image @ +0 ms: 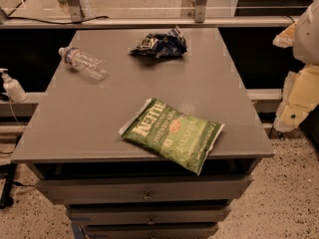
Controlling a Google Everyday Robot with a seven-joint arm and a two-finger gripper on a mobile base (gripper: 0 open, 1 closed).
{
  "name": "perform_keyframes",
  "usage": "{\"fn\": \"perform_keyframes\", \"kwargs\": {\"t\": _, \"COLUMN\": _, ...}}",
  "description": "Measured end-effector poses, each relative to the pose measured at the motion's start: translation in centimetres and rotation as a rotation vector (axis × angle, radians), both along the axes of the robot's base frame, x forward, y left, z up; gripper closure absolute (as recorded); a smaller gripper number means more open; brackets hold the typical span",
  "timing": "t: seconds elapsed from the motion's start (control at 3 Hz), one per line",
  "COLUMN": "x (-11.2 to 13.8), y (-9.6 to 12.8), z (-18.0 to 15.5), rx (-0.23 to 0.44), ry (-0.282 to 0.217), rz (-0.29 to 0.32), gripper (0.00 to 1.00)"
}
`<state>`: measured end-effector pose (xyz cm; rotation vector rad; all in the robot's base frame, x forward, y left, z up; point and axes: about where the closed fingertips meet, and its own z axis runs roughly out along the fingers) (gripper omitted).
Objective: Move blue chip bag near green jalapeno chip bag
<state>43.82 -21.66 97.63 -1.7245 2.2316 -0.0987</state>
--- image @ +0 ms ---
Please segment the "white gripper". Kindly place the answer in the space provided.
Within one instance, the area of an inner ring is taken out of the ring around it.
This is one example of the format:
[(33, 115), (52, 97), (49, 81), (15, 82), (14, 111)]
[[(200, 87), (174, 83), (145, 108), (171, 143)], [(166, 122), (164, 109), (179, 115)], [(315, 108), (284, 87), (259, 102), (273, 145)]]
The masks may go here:
[[(276, 35), (274, 46), (288, 48), (294, 45), (296, 24), (293, 23)], [(298, 73), (289, 72), (282, 90), (282, 101), (276, 112), (274, 128), (290, 132), (319, 105), (319, 66), (306, 65)]]

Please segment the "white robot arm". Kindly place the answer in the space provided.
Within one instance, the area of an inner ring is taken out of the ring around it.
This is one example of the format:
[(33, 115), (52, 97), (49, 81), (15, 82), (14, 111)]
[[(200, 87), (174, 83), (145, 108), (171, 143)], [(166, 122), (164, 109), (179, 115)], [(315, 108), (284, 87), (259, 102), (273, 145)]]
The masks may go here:
[(274, 121), (277, 131), (290, 132), (319, 105), (319, 0), (277, 35), (273, 45), (292, 47), (294, 58), (305, 64), (298, 73), (288, 73)]

